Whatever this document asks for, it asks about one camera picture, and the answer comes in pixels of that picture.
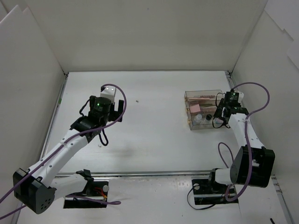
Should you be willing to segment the pink makeup pencil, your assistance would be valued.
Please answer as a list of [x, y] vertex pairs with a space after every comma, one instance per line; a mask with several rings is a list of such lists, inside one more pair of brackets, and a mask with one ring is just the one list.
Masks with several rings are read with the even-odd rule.
[[187, 101], [188, 102], [192, 102], [192, 101], [211, 101], [212, 98], [188, 98]]

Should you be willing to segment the clear blue small bottle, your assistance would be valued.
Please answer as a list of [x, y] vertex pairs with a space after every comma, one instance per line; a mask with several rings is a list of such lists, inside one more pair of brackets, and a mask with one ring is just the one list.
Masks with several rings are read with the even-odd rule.
[[197, 125], [204, 125], [206, 123], [206, 116], [203, 115], [203, 114], [197, 114], [195, 117], [194, 117], [194, 122], [197, 124]]

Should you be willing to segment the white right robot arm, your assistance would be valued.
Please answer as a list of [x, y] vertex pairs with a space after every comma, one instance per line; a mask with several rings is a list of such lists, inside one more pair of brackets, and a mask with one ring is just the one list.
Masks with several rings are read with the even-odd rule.
[[240, 149], [229, 168], [211, 171], [206, 183], [211, 192], [218, 192], [223, 185], [230, 184], [265, 188], [271, 177], [274, 151], [267, 149], [257, 137], [248, 110], [241, 106], [241, 97], [241, 92], [226, 92], [214, 114], [223, 121], [223, 126], [232, 129]]

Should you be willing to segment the pink square compact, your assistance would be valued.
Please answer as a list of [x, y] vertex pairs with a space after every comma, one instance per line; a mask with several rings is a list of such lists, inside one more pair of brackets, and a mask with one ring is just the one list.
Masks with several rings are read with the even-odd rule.
[[190, 113], [199, 113], [201, 111], [200, 109], [200, 105], [196, 104], [196, 105], [192, 105], [190, 106]]

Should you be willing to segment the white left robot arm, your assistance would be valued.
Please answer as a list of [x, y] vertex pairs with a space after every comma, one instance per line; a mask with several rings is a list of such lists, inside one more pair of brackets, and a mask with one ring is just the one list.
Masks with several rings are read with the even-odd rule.
[[122, 91], [117, 85], [103, 85], [100, 96], [89, 97], [88, 114], [82, 114], [52, 150], [28, 169], [15, 171], [13, 192], [19, 201], [36, 214], [41, 214], [61, 197], [76, 193], [87, 196], [92, 193], [94, 178], [87, 169], [59, 181], [55, 177], [79, 150], [96, 136], [102, 135], [103, 130], [122, 121], [127, 100], [119, 100], [118, 109], [115, 110], [117, 91]]

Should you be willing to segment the lilac lipstick tube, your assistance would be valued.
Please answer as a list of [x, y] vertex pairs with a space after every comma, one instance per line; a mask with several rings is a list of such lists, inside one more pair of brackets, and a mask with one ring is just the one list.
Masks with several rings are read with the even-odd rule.
[[212, 115], [211, 114], [207, 114], [206, 115], [206, 120], [210, 120], [212, 118]]

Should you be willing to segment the gold rectangular makeup case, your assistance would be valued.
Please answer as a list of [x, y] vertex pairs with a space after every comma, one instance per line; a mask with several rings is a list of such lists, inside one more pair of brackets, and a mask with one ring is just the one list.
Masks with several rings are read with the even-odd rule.
[[200, 109], [203, 112], [212, 112], [212, 111], [215, 111], [217, 109], [217, 107], [216, 106], [207, 106], [207, 105], [205, 105], [205, 106], [200, 106]]

